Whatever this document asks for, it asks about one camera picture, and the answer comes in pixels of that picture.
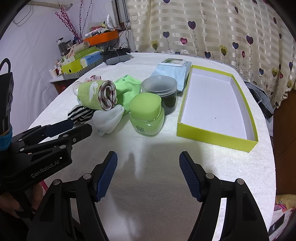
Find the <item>dark plastic container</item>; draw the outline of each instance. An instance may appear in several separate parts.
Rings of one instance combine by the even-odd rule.
[[[177,105],[177,81],[169,76],[151,76],[142,82],[142,92],[149,92],[161,97],[165,115],[172,113]]]

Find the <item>screw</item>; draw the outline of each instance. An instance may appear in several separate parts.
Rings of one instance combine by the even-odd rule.
[[[212,173],[207,173],[205,175],[208,179],[213,179],[214,178],[214,175]]]
[[[86,173],[86,174],[83,175],[83,178],[85,180],[90,179],[91,178],[91,174],[90,173]]]
[[[54,181],[52,182],[52,184],[53,184],[53,185],[58,185],[60,182],[61,182],[60,179],[56,179],[56,180],[54,180]]]
[[[243,184],[244,184],[244,180],[239,178],[239,179],[237,180],[237,183],[240,184],[240,185],[243,185]]]

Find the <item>blue wristband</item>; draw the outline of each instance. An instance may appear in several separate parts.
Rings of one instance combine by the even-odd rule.
[[[12,138],[12,126],[10,127],[10,131],[5,136],[0,137],[0,151],[7,150]]]

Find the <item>orange tray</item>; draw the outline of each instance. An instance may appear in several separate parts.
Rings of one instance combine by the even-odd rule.
[[[92,36],[90,38],[84,39],[83,41],[88,41],[90,43],[90,45],[96,45],[96,44],[100,44],[100,43],[104,43],[113,39],[118,39],[118,31],[111,31],[111,32],[107,32],[107,33],[103,33],[103,34],[98,34],[95,36]]]

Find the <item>table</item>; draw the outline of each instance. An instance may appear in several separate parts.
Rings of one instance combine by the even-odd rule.
[[[132,53],[132,56],[131,60],[114,66],[102,63],[81,79],[97,74],[103,80],[114,81],[130,74],[143,81],[152,74],[159,62],[172,57],[157,53]],[[123,116],[111,134],[100,137],[93,126],[92,135],[73,146],[73,163],[47,178],[46,183],[50,185],[56,178],[62,181],[77,179],[84,173],[91,172],[110,150],[115,151],[118,155],[117,169],[106,197],[97,204],[101,221],[111,241],[188,239],[201,205],[191,196],[179,167],[179,154],[185,150],[206,172],[211,172],[220,179],[244,179],[261,210],[267,228],[270,226],[276,192],[275,165],[262,111],[232,67],[203,58],[177,57],[195,65],[234,75],[251,108],[259,142],[247,153],[177,137],[177,118],[182,94],[177,97],[175,112],[166,117],[163,128],[156,137],[136,133],[129,121],[129,114]],[[66,119],[68,111],[76,104],[76,96],[70,86],[39,115],[31,127],[54,124]],[[226,200],[222,199],[213,240],[220,238],[225,204]],[[77,219],[75,202],[72,206],[73,216]]]
[[[73,84],[77,79],[65,80],[62,75],[52,78],[49,80],[49,83],[52,83],[56,88],[58,94],[61,94],[68,86]]]

